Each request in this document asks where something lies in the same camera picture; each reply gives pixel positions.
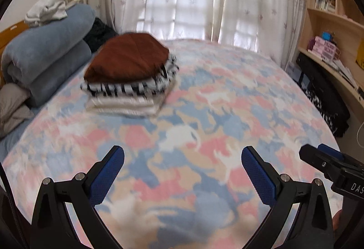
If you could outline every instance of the black clamp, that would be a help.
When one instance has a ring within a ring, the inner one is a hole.
[[[326,145],[305,145],[300,158],[332,181],[331,189],[344,196],[335,249],[362,248],[364,244],[364,164]]]
[[[244,249],[271,249],[295,203],[300,203],[296,217],[278,248],[333,249],[330,206],[320,179],[309,184],[294,181],[287,174],[279,175],[252,146],[243,149],[241,161],[262,202],[271,208]]]
[[[30,249],[86,249],[75,232],[65,202],[72,203],[81,226],[94,248],[122,249],[95,210],[101,204],[124,164],[124,151],[114,146],[87,174],[53,182],[46,178],[35,203]]]

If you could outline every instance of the metal screw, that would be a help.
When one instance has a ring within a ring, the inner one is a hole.
[[[75,176],[75,179],[78,180],[78,181],[82,180],[83,178],[85,178],[85,174],[84,173],[78,173]]]
[[[323,185],[323,182],[321,179],[316,178],[314,181],[315,181],[315,184],[318,186]]]
[[[42,181],[42,183],[43,183],[44,185],[48,185],[50,182],[51,182],[51,179],[50,179],[49,177],[44,178],[44,179],[43,179],[43,181]]]
[[[289,177],[289,175],[287,174],[282,174],[281,175],[281,179],[284,181],[284,182],[288,182],[291,180],[291,178]]]

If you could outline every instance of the cable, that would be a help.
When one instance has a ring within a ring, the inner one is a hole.
[[[359,145],[361,148],[364,148],[364,145],[361,145],[361,144],[360,144],[360,142],[359,142],[359,131],[360,131],[360,129],[361,129],[361,128],[363,128],[363,126],[364,126],[364,122],[363,122],[363,124],[359,127],[359,129],[358,129],[358,133],[356,133],[356,141],[357,141],[358,145]]]
[[[8,178],[6,177],[5,170],[4,170],[1,163],[0,163],[0,178],[1,178],[2,182],[3,182],[3,184],[4,184],[5,192],[6,192],[7,196],[8,196],[11,213],[13,214],[15,226],[16,226],[16,229],[18,230],[20,240],[23,243],[24,249],[29,249],[29,244],[28,244],[28,242],[27,242],[27,240],[26,240],[26,238],[24,236],[24,232],[23,232],[23,229],[22,229],[21,224],[20,224],[19,215],[18,215],[18,213],[16,211],[14,196],[13,196],[13,193],[11,191]]]

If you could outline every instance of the rolled blue blanket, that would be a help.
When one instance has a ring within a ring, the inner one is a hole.
[[[95,12],[85,4],[67,10],[68,17],[30,28],[14,38],[1,58],[6,82],[25,87],[79,43],[91,30]]]
[[[23,85],[31,92],[27,104],[30,107],[39,107],[45,104],[57,89],[90,59],[91,50],[86,42],[82,40],[39,75],[30,85]]]

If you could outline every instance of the wooden headboard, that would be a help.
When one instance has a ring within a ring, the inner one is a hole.
[[[21,22],[18,22],[16,24],[10,26],[6,30],[0,32],[0,59],[1,59],[1,56],[3,55],[3,51],[5,50],[7,44],[13,38],[15,38],[16,36],[21,34],[24,30],[27,30],[28,28],[29,28],[28,25],[26,25],[23,21],[21,21]],[[0,70],[0,77],[1,77],[0,86],[3,86],[5,84],[5,80],[4,80],[1,70]]]

